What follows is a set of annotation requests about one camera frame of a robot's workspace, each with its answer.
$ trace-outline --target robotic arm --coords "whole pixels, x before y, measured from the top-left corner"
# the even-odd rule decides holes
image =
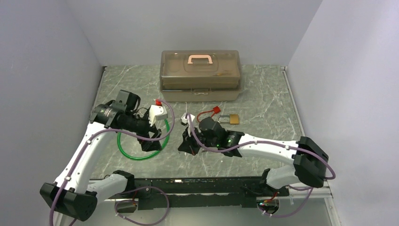
[[[191,134],[191,127],[190,123],[187,123],[187,116],[183,116],[182,120],[184,121],[183,125],[188,125],[188,127],[183,133],[183,142],[178,150],[196,155],[201,147],[194,135]],[[223,153],[226,156],[255,156],[283,162],[285,166],[277,169],[266,169],[263,172],[259,186],[266,194],[298,182],[317,188],[322,187],[324,184],[326,174],[325,164],[310,154],[291,148],[299,147],[306,149],[327,162],[328,155],[308,137],[301,137],[299,141],[278,141],[258,138],[239,131],[226,131],[220,123],[214,121],[211,117],[203,119],[199,123],[199,130],[194,128],[194,132],[199,141],[206,147],[215,147],[217,148],[215,152]],[[241,146],[224,152],[224,150],[231,149],[237,145]]]
[[[137,135],[149,138],[149,132],[154,133],[152,138],[158,138],[161,130],[154,125],[155,121],[168,117],[163,106],[151,105],[143,117],[137,114],[140,97],[121,90],[116,100],[99,105],[89,118],[89,124],[84,138],[72,159],[55,179],[54,183],[44,183],[40,194],[51,207],[56,194],[66,182],[56,202],[55,211],[73,217],[80,221],[87,220],[94,212],[97,204],[109,197],[135,189],[134,175],[115,171],[106,179],[88,184],[94,166],[100,158],[107,144],[116,136],[115,132],[104,132],[89,141],[89,137],[104,129],[125,129]],[[138,139],[143,151],[160,150],[159,141],[151,142]],[[83,155],[78,158],[81,149],[88,145]]]

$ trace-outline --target marble table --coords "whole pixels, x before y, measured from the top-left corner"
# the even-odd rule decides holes
[[[106,67],[95,105],[115,99],[120,89],[141,97],[141,107],[149,107],[159,92],[159,65],[122,65]],[[225,129],[277,140],[297,140],[301,136],[287,84],[278,65],[243,65],[244,89],[233,102],[171,103],[176,117],[175,129],[166,148],[145,161],[133,161],[118,150],[116,139],[102,153],[93,179],[103,178],[115,170],[124,170],[136,178],[171,177],[233,177],[260,176],[266,168],[278,168],[282,163],[261,158],[226,157],[220,153],[201,152],[196,156],[177,151],[182,142],[184,126],[180,117],[186,109],[197,115],[219,106],[221,115],[238,114],[239,125],[223,124]],[[166,133],[162,123],[157,124]],[[145,156],[136,138],[122,135],[124,150],[133,156]]]

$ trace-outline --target red plug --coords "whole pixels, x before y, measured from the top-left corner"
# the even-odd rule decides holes
[[[215,112],[215,114],[220,112],[220,108],[218,106],[213,108],[213,111]]]
[[[162,106],[162,102],[160,102],[158,99],[155,100],[155,105],[156,106]]]

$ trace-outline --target green ring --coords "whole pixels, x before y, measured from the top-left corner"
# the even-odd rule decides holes
[[[164,121],[165,121],[165,124],[166,124],[166,131],[169,131],[169,129],[170,129],[169,123],[168,123],[168,121],[167,121],[166,119],[165,119]],[[122,155],[124,155],[126,158],[129,158],[129,159],[132,159],[132,160],[136,160],[136,161],[141,161],[141,160],[150,159],[150,158],[152,158],[152,157],[158,155],[158,154],[161,152],[161,150],[163,150],[163,149],[166,147],[166,145],[168,144],[168,141],[169,141],[169,135],[168,135],[168,136],[165,138],[165,140],[163,141],[162,149],[161,149],[160,151],[155,151],[154,153],[149,154],[149,155],[147,155],[147,156],[143,156],[143,157],[134,157],[134,156],[128,155],[128,154],[123,150],[122,145],[120,144],[120,136],[121,136],[121,134],[122,134],[122,133],[118,132],[118,136],[117,136],[117,139],[116,139],[117,144],[118,144],[118,148],[119,148],[120,152],[121,152]]]

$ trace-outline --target toolbox handle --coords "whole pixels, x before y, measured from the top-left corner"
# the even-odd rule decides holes
[[[213,64],[212,58],[211,58],[210,55],[190,55],[190,56],[188,57],[188,62],[187,62],[187,64],[189,64],[189,65],[193,64],[193,62],[192,62],[192,59],[193,59],[193,58],[197,58],[197,59],[205,59],[205,58],[208,58],[209,64],[210,64],[210,65]]]

